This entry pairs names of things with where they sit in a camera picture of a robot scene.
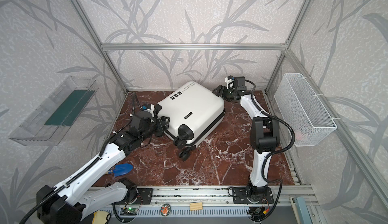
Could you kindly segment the black and white suitcase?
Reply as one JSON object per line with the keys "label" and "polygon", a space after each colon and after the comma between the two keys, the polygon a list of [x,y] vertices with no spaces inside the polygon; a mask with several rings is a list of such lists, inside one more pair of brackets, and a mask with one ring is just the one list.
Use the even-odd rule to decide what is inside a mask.
{"label": "black and white suitcase", "polygon": [[186,161],[225,116],[224,99],[201,84],[189,81],[155,105],[158,119],[165,119],[164,130]]}

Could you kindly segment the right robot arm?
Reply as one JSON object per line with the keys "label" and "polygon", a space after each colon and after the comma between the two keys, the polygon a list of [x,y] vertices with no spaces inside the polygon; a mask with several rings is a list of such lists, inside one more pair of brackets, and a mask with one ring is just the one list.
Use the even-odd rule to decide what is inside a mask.
{"label": "right robot arm", "polygon": [[[295,142],[295,132],[285,121],[274,115],[270,115],[256,100],[254,91],[256,85],[243,76],[228,76],[226,85],[218,86],[213,90],[216,96],[225,101],[238,101],[252,119],[250,130],[250,144],[254,151],[253,169],[249,182],[245,188],[232,188],[232,196],[235,204],[273,203],[272,190],[269,184],[279,183],[281,193],[283,181],[281,178],[268,179],[269,163],[272,156],[289,150]],[[277,150],[280,145],[280,125],[285,125],[292,135],[290,144],[284,149]]]}

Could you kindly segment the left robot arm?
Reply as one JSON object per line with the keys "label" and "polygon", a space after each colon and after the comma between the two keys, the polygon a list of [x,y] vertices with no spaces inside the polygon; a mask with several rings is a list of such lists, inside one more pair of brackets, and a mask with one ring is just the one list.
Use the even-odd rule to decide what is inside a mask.
{"label": "left robot arm", "polygon": [[54,187],[42,187],[36,194],[36,206],[20,222],[25,224],[36,213],[44,224],[78,224],[108,204],[135,199],[136,186],[126,178],[95,192],[92,197],[86,192],[111,167],[139,148],[144,140],[163,134],[168,128],[169,118],[159,117],[161,110],[160,104],[141,106],[127,125],[104,142],[92,160]]}

